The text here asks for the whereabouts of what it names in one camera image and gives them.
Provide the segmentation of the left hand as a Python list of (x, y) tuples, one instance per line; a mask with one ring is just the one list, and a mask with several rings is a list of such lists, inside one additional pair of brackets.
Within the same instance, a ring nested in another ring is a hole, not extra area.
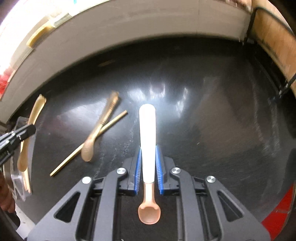
[(2, 211), (7, 211), (8, 213), (15, 212), (15, 200), (2, 172), (0, 176), (0, 205)]

